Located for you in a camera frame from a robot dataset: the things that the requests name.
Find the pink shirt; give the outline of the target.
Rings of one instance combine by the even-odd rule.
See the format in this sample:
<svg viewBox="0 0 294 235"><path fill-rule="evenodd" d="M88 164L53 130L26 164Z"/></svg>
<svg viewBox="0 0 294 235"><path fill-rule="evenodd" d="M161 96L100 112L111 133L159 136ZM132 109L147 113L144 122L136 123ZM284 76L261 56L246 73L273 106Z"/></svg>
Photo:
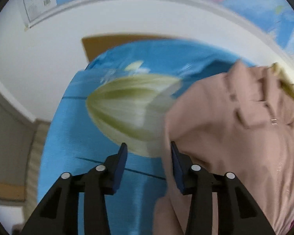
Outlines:
<svg viewBox="0 0 294 235"><path fill-rule="evenodd" d="M201 79L166 113L162 163L167 193L154 209L154 234L184 234L191 198L180 193L170 143L214 174L233 172L276 234L294 222L294 99L270 67L237 61Z"/></svg>

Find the blue patterned bed sheet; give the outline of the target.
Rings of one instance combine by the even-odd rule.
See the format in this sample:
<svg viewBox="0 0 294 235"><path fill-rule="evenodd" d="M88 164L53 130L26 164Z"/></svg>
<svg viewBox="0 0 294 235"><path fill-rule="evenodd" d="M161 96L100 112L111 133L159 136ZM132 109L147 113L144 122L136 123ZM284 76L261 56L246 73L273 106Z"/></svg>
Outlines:
<svg viewBox="0 0 294 235"><path fill-rule="evenodd" d="M128 158L120 189L106 199L109 225L112 234L151 234L155 202L166 191L161 158L155 152L162 142L161 116L155 105L167 106L195 81L227 72L238 59L228 50L178 39L135 41L100 54L76 73L57 108L42 154L37 199L45 196L63 172L83 174L126 143ZM132 126L152 133L154 141L134 144L124 135L109 139L103 125L87 110L87 97L99 87L133 76L174 79L177 88L172 94L158 90L145 108L137 107L137 97L115 105L103 101L101 106L108 116L126 114Z"/></svg>

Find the cream fleece garment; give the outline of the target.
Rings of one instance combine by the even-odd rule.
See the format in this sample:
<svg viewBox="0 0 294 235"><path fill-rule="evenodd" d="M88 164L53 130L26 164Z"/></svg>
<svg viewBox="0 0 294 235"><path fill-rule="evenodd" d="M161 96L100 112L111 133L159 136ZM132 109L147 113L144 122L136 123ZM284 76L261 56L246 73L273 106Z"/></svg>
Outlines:
<svg viewBox="0 0 294 235"><path fill-rule="evenodd" d="M279 63L273 63L270 66L271 71L277 78L279 78L281 88L294 100L294 83L291 82L285 70L279 65Z"/></svg>

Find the wooden headboard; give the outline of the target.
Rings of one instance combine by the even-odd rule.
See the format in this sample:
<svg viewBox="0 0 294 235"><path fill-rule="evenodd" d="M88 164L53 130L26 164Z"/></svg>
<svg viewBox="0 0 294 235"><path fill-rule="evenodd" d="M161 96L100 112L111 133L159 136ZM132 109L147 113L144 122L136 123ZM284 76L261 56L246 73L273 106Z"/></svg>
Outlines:
<svg viewBox="0 0 294 235"><path fill-rule="evenodd" d="M156 34L120 33L100 34L95 36L83 37L81 41L87 60L88 62L91 62L100 54L106 52L108 49L111 49L113 47L134 41L155 39L174 39L174 37Z"/></svg>

